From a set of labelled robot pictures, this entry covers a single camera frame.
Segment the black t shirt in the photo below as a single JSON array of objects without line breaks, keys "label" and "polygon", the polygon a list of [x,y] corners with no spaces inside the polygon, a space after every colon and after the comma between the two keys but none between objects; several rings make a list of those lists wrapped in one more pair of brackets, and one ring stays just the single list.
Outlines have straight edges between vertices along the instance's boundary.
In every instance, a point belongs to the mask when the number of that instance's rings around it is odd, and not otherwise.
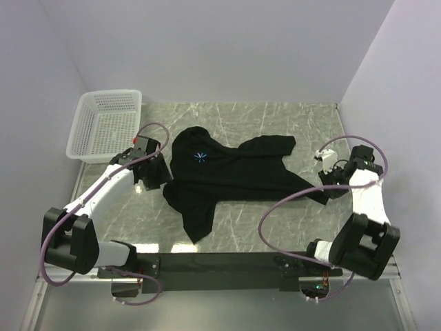
[{"label": "black t shirt", "polygon": [[279,201],[312,188],[283,163],[295,145],[293,136],[263,135],[229,148],[199,126],[178,134],[172,143],[173,179],[163,196],[182,216],[190,241],[198,243],[212,231],[221,201]]}]

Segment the white plastic basket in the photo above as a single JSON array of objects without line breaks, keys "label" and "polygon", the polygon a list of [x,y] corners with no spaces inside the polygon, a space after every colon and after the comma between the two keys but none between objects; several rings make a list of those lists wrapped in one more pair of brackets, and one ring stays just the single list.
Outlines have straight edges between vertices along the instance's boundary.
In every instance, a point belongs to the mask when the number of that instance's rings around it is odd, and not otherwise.
[{"label": "white plastic basket", "polygon": [[140,128],[141,108],[138,90],[86,92],[76,108],[66,156],[87,164],[109,162],[132,146]]}]

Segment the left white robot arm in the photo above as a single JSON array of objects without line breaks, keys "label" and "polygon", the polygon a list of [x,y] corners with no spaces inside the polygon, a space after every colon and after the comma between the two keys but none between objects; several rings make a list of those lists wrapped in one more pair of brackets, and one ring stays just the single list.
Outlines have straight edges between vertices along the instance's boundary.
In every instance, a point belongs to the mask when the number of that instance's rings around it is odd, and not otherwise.
[{"label": "left white robot arm", "polygon": [[43,218],[41,265],[49,263],[77,274],[113,267],[122,277],[132,276],[139,268],[136,248],[122,241],[100,242],[95,223],[124,190],[138,183],[157,190],[171,180],[162,149],[155,139],[136,137],[134,146],[114,156],[79,198],[64,208],[50,208]]}]

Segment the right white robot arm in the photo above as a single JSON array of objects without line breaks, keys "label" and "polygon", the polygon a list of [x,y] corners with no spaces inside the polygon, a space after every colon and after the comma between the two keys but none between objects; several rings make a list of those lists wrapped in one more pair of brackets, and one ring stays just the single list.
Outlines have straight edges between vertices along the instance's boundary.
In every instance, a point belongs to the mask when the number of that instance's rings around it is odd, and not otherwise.
[{"label": "right white robot arm", "polygon": [[309,243],[303,269],[317,275],[329,263],[371,280],[380,278],[399,242],[400,230],[391,225],[384,210],[383,168],[374,163],[373,148],[352,148],[343,166],[330,149],[317,151],[316,158],[324,162],[318,173],[323,185],[351,186],[352,213],[332,242],[316,239]]}]

